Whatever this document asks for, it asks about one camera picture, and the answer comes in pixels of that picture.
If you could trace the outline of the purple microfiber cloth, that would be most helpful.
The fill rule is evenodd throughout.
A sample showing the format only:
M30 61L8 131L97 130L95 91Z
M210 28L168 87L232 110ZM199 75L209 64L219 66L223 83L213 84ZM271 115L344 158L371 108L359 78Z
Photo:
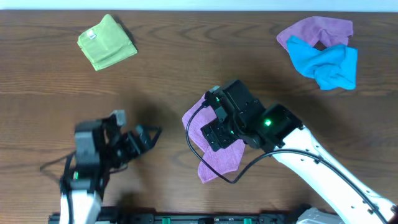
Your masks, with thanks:
M191 116L204 102L204 97L205 95L203 95L200 100L198 100L193 107L183 115L182 123L185 129ZM215 118L215 112L210 106L200 110L190 123L188 135L190 141L194 142L199 149L203 151L204 155L202 158L218 173L227 174L228 172L238 170L244 154L245 144L242 140L237 140L226 149L220 149L217 152L213 151L209 143L204 138L201 128L213 121ZM218 178L218 176L202 162L200 162L198 166L198 176L203 184Z

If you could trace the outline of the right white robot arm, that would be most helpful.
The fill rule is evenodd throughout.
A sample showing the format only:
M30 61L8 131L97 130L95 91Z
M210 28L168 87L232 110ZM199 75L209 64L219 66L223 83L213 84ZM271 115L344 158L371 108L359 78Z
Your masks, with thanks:
M216 119L202 128L214 150L242 140L301 177L345 223L397 223L397 205L364 185L282 105L265 108L252 96L206 93Z

